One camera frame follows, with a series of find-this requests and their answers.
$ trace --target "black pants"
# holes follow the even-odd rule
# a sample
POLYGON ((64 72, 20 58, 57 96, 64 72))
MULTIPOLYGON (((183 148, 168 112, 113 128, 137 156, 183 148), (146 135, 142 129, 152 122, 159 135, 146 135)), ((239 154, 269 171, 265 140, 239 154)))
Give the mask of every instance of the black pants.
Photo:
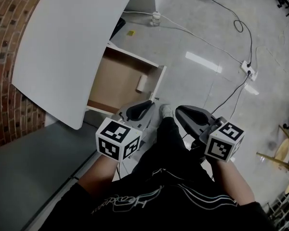
POLYGON ((198 162, 195 151, 186 149, 179 128, 172 117, 164 118, 158 128, 157 143, 141 157, 132 174, 148 177, 160 168, 173 169, 195 180, 202 175, 209 178, 207 172, 198 162))

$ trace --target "white cabinet door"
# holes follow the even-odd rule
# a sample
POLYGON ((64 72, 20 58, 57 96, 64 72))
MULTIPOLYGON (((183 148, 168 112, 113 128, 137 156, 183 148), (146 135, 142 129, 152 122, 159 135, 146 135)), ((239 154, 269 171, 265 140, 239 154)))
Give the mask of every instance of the white cabinet door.
POLYGON ((129 0, 40 0, 22 37, 13 85, 79 129, 111 33, 129 0))

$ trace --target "paper towel roll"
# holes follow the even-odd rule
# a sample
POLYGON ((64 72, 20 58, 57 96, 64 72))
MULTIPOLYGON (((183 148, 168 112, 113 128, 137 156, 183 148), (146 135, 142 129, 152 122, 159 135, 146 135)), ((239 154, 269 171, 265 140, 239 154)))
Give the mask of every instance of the paper towel roll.
POLYGON ((143 91, 145 88, 145 84, 146 84, 147 79, 148 79, 148 76, 141 75, 136 90, 143 91))

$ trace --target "brick wall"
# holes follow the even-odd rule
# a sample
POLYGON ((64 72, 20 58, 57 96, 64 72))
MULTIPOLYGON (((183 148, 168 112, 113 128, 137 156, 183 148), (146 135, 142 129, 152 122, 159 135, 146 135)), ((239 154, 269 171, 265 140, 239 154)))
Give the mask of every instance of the brick wall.
POLYGON ((39 0, 0 0, 0 146, 44 126, 45 112, 12 84, 18 46, 39 0))

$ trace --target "white print on shirt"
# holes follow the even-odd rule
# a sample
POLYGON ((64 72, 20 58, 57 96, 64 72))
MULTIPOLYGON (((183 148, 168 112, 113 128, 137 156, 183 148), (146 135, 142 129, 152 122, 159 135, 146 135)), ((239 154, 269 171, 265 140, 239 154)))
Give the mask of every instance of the white print on shirt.
POLYGON ((156 189, 155 191, 141 194, 137 197, 133 196, 120 197, 118 195, 111 196, 105 199, 105 201, 100 206, 98 206, 91 212, 91 214, 93 214, 94 212, 98 211, 100 208, 108 204, 112 204, 113 212, 127 212, 130 211, 136 205, 142 205, 142 208, 144 208, 147 202, 155 199, 159 195, 162 188, 163 186, 159 186, 159 188, 156 189))
MULTIPOLYGON (((160 168, 160 169, 154 171, 152 173, 152 177, 157 173, 162 174, 163 172, 167 172, 168 174, 170 174, 171 176, 173 176, 177 179, 184 180, 180 177, 173 175, 172 173, 168 172, 164 168, 160 168)), ((102 207, 104 207, 108 204, 112 204, 112 211, 113 212, 127 212, 127 211, 130 211, 132 208, 134 208, 137 205, 141 205, 141 208, 144 208, 145 204, 147 202, 158 197, 158 195, 160 194, 161 190, 164 187, 165 186, 159 186, 159 188, 154 190, 153 192, 141 194, 141 195, 136 196, 136 197, 134 197, 134 196, 121 197, 118 195, 113 195, 113 196, 105 199, 101 205, 99 205, 96 209, 94 209, 91 212, 91 214, 95 213, 96 211, 100 210, 102 207)), ((183 183, 169 185, 167 187, 178 187, 178 188, 182 189, 183 192, 185 193, 185 195, 188 197, 188 199, 193 204, 195 204, 198 207, 205 209, 205 210, 214 210, 214 209, 219 208, 223 205, 232 205, 234 207, 237 206, 236 201, 234 201, 233 199, 231 199, 227 195, 218 195, 218 196, 214 196, 214 197, 209 197, 209 196, 206 196, 206 195, 203 195, 203 194, 197 192, 196 190, 194 190, 190 187, 187 187, 183 183)))

